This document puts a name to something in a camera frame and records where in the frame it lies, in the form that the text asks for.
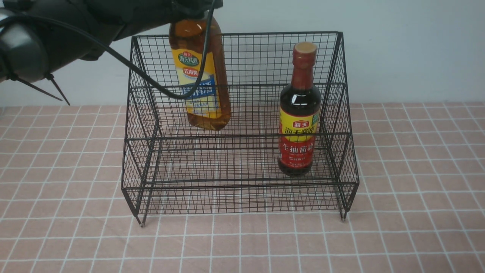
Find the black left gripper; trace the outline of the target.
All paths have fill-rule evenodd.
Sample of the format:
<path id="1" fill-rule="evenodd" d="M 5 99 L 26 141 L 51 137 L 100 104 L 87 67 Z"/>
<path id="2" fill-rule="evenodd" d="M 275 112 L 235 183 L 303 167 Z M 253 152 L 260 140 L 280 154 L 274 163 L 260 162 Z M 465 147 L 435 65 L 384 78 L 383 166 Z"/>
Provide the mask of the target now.
<path id="1" fill-rule="evenodd" d="M 203 19 L 211 8 L 223 7 L 221 0 L 87 0 L 85 3 L 97 20 L 120 27 L 114 40 L 181 20 Z"/>

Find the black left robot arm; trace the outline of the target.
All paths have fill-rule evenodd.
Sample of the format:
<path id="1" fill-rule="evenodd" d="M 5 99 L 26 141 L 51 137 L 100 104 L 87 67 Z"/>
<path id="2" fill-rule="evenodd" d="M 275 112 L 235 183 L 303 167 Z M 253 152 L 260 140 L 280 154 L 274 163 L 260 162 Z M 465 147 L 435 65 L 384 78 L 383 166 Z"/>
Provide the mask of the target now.
<path id="1" fill-rule="evenodd" d="M 83 35 L 36 17 L 66 23 L 103 44 L 184 19 L 201 19 L 221 0 L 3 0 L 1 81 L 45 79 L 76 60 L 96 61 L 105 50 Z"/>

